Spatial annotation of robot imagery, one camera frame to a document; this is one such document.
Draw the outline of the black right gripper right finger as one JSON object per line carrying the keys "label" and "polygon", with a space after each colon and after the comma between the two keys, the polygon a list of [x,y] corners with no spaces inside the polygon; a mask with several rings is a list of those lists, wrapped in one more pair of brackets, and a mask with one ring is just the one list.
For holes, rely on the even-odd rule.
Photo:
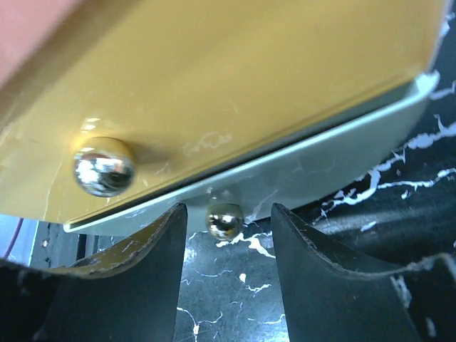
{"label": "black right gripper right finger", "polygon": [[291,341],[453,341],[455,258],[405,266],[353,249],[282,204],[271,208]]}

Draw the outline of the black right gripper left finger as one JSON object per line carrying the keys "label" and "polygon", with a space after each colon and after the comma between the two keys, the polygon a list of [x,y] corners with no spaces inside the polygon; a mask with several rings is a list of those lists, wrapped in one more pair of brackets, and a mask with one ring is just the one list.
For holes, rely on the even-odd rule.
{"label": "black right gripper left finger", "polygon": [[3,341],[171,341],[187,231],[179,203],[70,267],[1,261]]}

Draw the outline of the pink yellow drawer box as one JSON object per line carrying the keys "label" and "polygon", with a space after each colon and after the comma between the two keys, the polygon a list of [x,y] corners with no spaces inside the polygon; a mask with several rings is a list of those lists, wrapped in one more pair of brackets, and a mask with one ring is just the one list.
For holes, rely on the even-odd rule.
{"label": "pink yellow drawer box", "polygon": [[128,236],[340,190],[399,146],[450,1],[3,1],[1,213]]}

